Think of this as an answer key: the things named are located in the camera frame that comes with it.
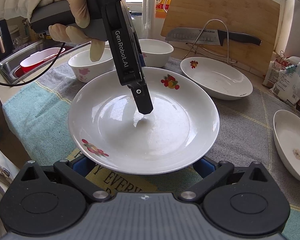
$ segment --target shallow white bowl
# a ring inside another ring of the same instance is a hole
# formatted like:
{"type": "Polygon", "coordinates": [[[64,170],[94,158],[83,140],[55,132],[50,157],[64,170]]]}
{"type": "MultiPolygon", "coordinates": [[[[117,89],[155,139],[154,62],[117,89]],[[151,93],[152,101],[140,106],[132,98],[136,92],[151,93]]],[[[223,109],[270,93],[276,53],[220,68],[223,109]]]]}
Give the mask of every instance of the shallow white bowl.
{"type": "Polygon", "coordinates": [[[72,101],[72,139],[87,157],[115,171],[149,175],[189,166],[218,136],[217,108],[188,78],[160,68],[143,71],[151,114],[138,112],[131,90],[112,71],[89,82],[72,101]]]}
{"type": "Polygon", "coordinates": [[[74,55],[68,61],[68,64],[77,79],[84,83],[114,70],[114,61],[110,49],[105,49],[101,59],[97,62],[90,60],[90,50],[86,50],[74,55]]]}
{"type": "Polygon", "coordinates": [[[279,110],[273,117],[274,143],[287,170],[300,180],[300,118],[279,110]]]}
{"type": "Polygon", "coordinates": [[[181,69],[214,98],[237,100],[250,95],[253,90],[250,80],[245,75],[215,59],[186,58],[181,62],[181,69]]]}
{"type": "Polygon", "coordinates": [[[139,43],[146,67],[163,67],[173,52],[173,47],[164,41],[141,39],[139,43]]]}

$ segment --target stainless steel sink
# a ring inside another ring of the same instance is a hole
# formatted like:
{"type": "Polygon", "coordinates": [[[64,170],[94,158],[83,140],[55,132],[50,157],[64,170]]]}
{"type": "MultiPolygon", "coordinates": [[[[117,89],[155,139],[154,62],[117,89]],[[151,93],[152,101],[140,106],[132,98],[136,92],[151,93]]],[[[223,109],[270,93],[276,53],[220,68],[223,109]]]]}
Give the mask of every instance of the stainless steel sink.
{"type": "MultiPolygon", "coordinates": [[[[20,67],[20,62],[31,56],[32,54],[42,51],[45,49],[53,48],[53,47],[61,47],[62,43],[53,40],[41,40],[37,41],[29,46],[19,50],[18,52],[10,55],[0,62],[0,73],[6,79],[9,84],[16,84],[21,80],[25,79],[32,73],[36,72],[38,69],[46,66],[51,63],[53,59],[44,62],[43,64],[35,67],[33,70],[24,73],[22,68],[20,67]]],[[[64,54],[67,54],[81,46],[77,46],[74,44],[66,44],[65,52],[60,54],[60,57],[64,54]]]]}

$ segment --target white plate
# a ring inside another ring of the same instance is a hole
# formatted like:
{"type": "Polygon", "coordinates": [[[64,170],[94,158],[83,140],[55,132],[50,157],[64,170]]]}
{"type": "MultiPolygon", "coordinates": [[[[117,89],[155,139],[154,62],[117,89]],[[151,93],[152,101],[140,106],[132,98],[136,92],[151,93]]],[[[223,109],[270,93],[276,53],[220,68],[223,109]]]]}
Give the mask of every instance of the white plate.
{"type": "Polygon", "coordinates": [[[250,95],[253,90],[250,80],[245,75],[215,59],[186,58],[181,62],[181,69],[214,98],[237,100],[250,95]]]}
{"type": "Polygon", "coordinates": [[[124,173],[160,174],[191,165],[218,136],[216,106],[184,76],[160,68],[145,67],[143,72],[154,106],[151,114],[138,112],[116,71],[103,74],[72,101],[68,124],[74,142],[91,160],[124,173]]]}
{"type": "Polygon", "coordinates": [[[273,117],[274,143],[287,170],[300,180],[300,118],[279,110],[273,117]]]}

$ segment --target plastic bag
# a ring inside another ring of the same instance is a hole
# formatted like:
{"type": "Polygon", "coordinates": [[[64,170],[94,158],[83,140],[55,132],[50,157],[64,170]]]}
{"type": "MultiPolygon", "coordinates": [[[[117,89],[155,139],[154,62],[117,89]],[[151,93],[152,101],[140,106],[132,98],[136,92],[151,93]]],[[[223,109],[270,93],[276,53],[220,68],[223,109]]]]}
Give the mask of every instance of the plastic bag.
{"type": "Polygon", "coordinates": [[[280,70],[284,70],[288,65],[290,65],[289,61],[278,53],[273,53],[263,85],[272,88],[279,79],[280,70]]]}
{"type": "Polygon", "coordinates": [[[294,106],[300,99],[300,62],[293,73],[281,71],[277,83],[270,91],[288,105],[294,106]]]}

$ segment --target metal screw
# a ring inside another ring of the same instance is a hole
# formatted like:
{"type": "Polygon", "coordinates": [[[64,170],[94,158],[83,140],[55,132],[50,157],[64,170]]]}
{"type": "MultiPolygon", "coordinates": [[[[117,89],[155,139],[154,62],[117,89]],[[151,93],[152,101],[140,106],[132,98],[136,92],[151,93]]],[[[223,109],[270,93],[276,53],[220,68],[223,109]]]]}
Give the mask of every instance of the metal screw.
{"type": "Polygon", "coordinates": [[[192,191],[184,191],[181,193],[181,197],[184,199],[194,199],[196,196],[197,194],[192,191]]]}
{"type": "Polygon", "coordinates": [[[108,197],[109,194],[108,194],[108,192],[99,190],[99,191],[94,192],[92,195],[97,199],[104,199],[104,198],[108,197]]]}
{"type": "Polygon", "coordinates": [[[141,196],[140,198],[143,199],[143,200],[147,200],[147,199],[149,199],[150,197],[149,197],[148,195],[143,195],[143,196],[141,196]]]}

